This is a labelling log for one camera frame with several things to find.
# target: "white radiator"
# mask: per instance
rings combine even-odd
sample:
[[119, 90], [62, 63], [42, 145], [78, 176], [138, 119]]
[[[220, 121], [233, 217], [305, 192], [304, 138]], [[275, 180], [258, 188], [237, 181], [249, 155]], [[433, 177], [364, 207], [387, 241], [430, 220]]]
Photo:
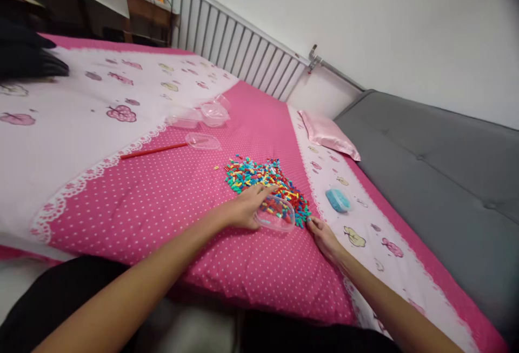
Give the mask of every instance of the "white radiator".
[[165, 0], [180, 15], [172, 46], [286, 102], [309, 61], [215, 0]]

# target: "forearm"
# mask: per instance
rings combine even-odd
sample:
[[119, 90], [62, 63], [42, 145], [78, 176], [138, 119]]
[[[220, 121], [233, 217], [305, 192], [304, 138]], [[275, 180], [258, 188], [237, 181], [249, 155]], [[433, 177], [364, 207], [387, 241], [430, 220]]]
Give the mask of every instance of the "forearm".
[[215, 210], [209, 212], [107, 285], [34, 352], [120, 351], [207, 241], [225, 225]]
[[375, 277], [346, 250], [341, 250], [335, 256], [335, 261], [405, 353], [461, 352], [461, 349], [440, 329]]

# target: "gray sofa cushion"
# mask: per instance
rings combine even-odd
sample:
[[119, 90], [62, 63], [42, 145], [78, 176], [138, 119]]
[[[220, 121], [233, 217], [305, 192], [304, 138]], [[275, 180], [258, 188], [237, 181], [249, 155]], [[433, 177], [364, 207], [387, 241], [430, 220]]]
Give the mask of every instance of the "gray sofa cushion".
[[377, 91], [335, 122], [359, 166], [509, 342], [519, 314], [519, 131]]

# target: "pink satin pillowcase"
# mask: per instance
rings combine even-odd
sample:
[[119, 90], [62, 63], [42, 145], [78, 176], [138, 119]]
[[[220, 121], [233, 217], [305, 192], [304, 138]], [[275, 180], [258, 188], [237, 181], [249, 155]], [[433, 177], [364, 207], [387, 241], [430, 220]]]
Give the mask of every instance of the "pink satin pillowcase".
[[334, 121], [306, 111], [298, 111], [298, 113], [303, 117], [303, 122], [308, 132], [308, 139], [311, 142], [345, 153], [355, 161], [361, 160], [361, 155], [358, 154], [355, 145], [344, 135]]

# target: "red stick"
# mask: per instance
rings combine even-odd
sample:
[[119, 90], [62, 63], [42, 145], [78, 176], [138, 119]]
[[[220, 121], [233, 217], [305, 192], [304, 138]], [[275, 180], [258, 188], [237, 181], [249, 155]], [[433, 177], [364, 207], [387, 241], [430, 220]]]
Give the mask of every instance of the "red stick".
[[127, 158], [132, 158], [132, 157], [144, 156], [144, 155], [147, 155], [147, 154], [156, 153], [156, 152], [160, 152], [160, 151], [163, 151], [163, 150], [180, 148], [180, 147], [186, 146], [186, 145], [187, 145], [187, 143], [184, 142], [184, 143], [178, 144], [178, 145], [165, 146], [163, 148], [152, 149], [152, 150], [145, 150], [143, 152], [131, 153], [131, 154], [128, 154], [128, 155], [121, 156], [121, 160], [127, 159]]

